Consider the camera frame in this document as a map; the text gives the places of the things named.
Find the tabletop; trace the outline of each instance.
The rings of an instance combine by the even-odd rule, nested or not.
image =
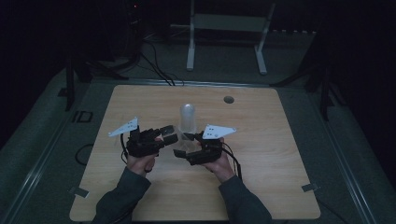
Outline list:
[[[226,103],[225,97],[232,97],[233,103]],[[112,93],[79,186],[90,194],[76,196],[72,220],[92,220],[97,202],[120,179],[125,166],[120,137],[108,133],[134,117],[141,131],[178,125],[184,104],[195,106],[199,131],[207,124],[236,128],[225,143],[241,164],[245,185],[273,219],[320,216],[314,192],[302,189],[309,179],[276,90],[120,85]],[[134,220],[228,219],[219,181],[205,167],[176,158],[172,146],[161,149],[147,178],[152,185],[134,210]]]

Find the white metal stand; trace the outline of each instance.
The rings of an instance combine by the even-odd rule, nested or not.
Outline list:
[[[187,70],[192,71],[194,68],[195,54],[195,29],[212,29],[212,30],[232,30],[247,32],[262,32],[260,43],[254,47],[256,53],[257,64],[260,74],[266,75],[264,58],[262,56],[262,47],[264,46],[265,37],[268,34],[271,19],[274,14],[276,4],[273,3],[266,17],[243,17],[243,16],[224,16],[212,14],[195,14],[195,1],[191,0],[191,16],[190,16],[190,44],[189,53],[187,55]]]

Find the wire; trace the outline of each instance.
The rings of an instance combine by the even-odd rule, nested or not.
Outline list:
[[[233,154],[233,150],[230,148],[230,146],[226,143],[223,143],[228,149],[230,149],[231,153]],[[236,168],[235,168],[235,161],[233,160],[233,171],[236,172]]]
[[[237,169],[237,174],[238,177],[242,180],[242,170],[241,170],[241,164],[239,163],[239,161],[236,159],[236,157],[233,155],[233,153],[229,152],[228,150],[226,150],[225,148],[222,149],[225,153],[227,153],[229,156],[231,156],[231,158],[233,158],[233,161],[236,162],[236,169]]]
[[[140,55],[143,57],[143,59],[145,59],[149,65],[151,65],[151,67],[154,69],[154,72],[157,73],[157,75],[162,78],[166,83],[168,83],[169,86],[172,86],[172,84],[168,81],[167,79],[167,75],[163,75],[163,73],[161,73],[160,71],[157,70],[155,64],[153,64],[142,52],[140,52]]]
[[[153,66],[153,68],[154,68],[154,69],[157,69],[159,73],[161,73],[163,76],[165,76],[165,77],[167,77],[168,79],[170,79],[171,82],[172,82],[172,84],[173,84],[173,86],[176,86],[176,85],[175,85],[175,82],[174,82],[174,80],[173,80],[172,78],[170,78],[168,75],[171,75],[171,76],[173,76],[175,79],[180,80],[180,81],[182,82],[183,86],[184,86],[184,80],[180,79],[180,78],[179,78],[178,76],[176,76],[175,74],[165,73],[163,70],[161,70],[160,66],[158,65],[157,50],[155,49],[155,46],[154,46],[152,43],[150,43],[149,41],[147,41],[147,40],[144,40],[143,43],[149,44],[149,45],[151,46],[152,50],[154,51],[155,66]]]
[[[139,65],[139,64],[137,65],[137,67],[149,70],[149,71],[151,71],[153,73],[156,73],[156,71],[154,71],[154,70],[152,70],[150,68],[144,67],[142,65]],[[165,73],[165,74],[170,75],[170,76],[174,77],[175,79],[179,80],[181,82],[181,86],[184,86],[184,80],[183,79],[179,78],[178,76],[176,76],[175,74],[172,74],[172,73]]]
[[[78,164],[80,164],[80,165],[83,165],[83,166],[86,166],[87,163],[80,161],[79,158],[78,158],[78,154],[79,154],[79,153],[82,151],[82,149],[84,149],[85,147],[93,147],[93,144],[87,144],[87,145],[82,146],[81,148],[79,148],[79,149],[77,150],[77,152],[76,152],[76,154],[75,154],[76,162],[77,162]]]
[[[121,146],[122,146],[122,152],[121,152],[121,159],[123,160],[123,162],[125,162],[125,164],[127,163],[126,160],[122,157],[124,156],[127,160],[128,160],[128,150],[125,147],[125,144],[123,142],[123,133],[120,134],[120,141],[121,141]]]

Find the forearm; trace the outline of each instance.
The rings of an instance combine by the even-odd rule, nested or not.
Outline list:
[[[271,223],[271,214],[267,208],[236,175],[222,183],[219,190],[224,199],[231,224]]]
[[[117,187],[106,193],[96,205],[92,223],[110,223],[121,217],[139,202],[149,186],[145,177],[125,168]]]

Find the transparent cup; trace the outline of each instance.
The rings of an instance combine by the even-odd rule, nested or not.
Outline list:
[[[182,133],[196,133],[197,126],[195,123],[195,106],[185,104],[180,107],[180,121],[178,129]]]

